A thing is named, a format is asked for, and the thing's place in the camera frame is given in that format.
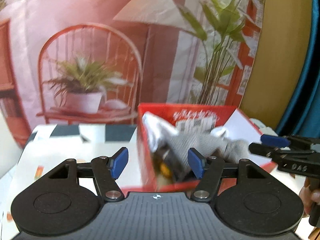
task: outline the tall plant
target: tall plant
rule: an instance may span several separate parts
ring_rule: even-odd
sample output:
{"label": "tall plant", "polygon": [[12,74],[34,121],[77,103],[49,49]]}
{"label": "tall plant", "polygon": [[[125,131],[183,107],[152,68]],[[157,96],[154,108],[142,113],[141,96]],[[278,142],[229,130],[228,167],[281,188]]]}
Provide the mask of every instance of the tall plant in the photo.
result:
{"label": "tall plant", "polygon": [[220,35],[221,40],[218,44],[212,42],[212,54],[209,55],[205,41],[208,39],[208,31],[184,6],[180,6],[181,15],[190,23],[193,32],[189,34],[199,38],[205,50],[205,66],[197,67],[194,78],[202,83],[200,94],[196,97],[194,93],[191,96],[198,104],[212,104],[214,92],[220,77],[230,74],[233,71],[235,63],[242,68],[240,60],[233,55],[231,46],[234,42],[245,42],[242,29],[246,20],[254,21],[239,8],[242,0],[231,0],[223,8],[219,0],[201,1],[201,7],[208,23]]}

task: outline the blue curtain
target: blue curtain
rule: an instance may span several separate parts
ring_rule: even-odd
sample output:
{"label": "blue curtain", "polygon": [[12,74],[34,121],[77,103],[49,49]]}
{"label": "blue curtain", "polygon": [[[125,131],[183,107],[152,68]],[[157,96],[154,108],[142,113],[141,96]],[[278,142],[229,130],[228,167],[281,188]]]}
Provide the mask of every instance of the blue curtain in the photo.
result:
{"label": "blue curtain", "polygon": [[319,0],[312,0],[311,33],[306,60],[296,89],[276,132],[320,137],[320,25]]}

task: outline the metal pivot screw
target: metal pivot screw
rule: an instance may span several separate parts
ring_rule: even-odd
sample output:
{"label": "metal pivot screw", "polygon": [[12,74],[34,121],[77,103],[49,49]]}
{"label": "metal pivot screw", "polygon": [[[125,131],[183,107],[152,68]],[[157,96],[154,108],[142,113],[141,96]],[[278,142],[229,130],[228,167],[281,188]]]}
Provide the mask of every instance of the metal pivot screw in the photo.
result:
{"label": "metal pivot screw", "polygon": [[121,197],[121,193],[117,190],[110,190],[106,193],[106,197],[110,199],[118,199]]}
{"label": "metal pivot screw", "polygon": [[209,197],[209,192],[205,191],[205,190],[198,190],[198,191],[194,192],[193,195],[196,198],[208,198]]}

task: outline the red box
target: red box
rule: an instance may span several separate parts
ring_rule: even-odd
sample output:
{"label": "red box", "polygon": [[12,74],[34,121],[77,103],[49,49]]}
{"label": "red box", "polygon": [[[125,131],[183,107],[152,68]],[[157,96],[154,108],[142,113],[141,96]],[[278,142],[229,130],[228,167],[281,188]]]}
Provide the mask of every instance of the red box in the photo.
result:
{"label": "red box", "polygon": [[[164,187],[158,187],[156,182],[156,175],[154,172],[151,154],[148,146],[148,137],[147,131],[142,123],[142,116],[145,112],[151,112],[168,122],[172,125],[175,125],[177,121],[195,118],[202,116],[207,116],[209,114],[216,115],[216,123],[215,126],[225,125],[228,120],[233,119],[239,120],[237,124],[234,122],[231,124],[235,130],[239,130],[239,126],[248,125],[251,129],[251,135],[247,135],[248,141],[260,141],[260,131],[258,128],[248,119],[248,117],[236,106],[204,106],[204,105],[188,105],[188,104],[156,104],[156,103],[141,103],[138,106],[138,154],[139,154],[139,162],[141,168],[141,176],[144,191],[158,191],[158,192],[171,192],[171,191],[186,191],[195,188],[195,186],[199,183],[198,180],[192,182],[184,182],[184,183],[176,183]],[[261,165],[261,167],[271,172],[276,165],[270,161]],[[236,179],[224,179],[220,191],[225,190],[233,185],[235,185]]]}

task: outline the yellow wall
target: yellow wall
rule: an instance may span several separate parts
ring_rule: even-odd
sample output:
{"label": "yellow wall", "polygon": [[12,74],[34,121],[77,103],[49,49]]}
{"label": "yellow wall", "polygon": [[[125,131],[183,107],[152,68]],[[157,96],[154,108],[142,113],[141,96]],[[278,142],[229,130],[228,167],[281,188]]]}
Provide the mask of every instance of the yellow wall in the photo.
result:
{"label": "yellow wall", "polygon": [[289,103],[305,60],[312,0],[265,0],[252,74],[240,108],[275,128]]}

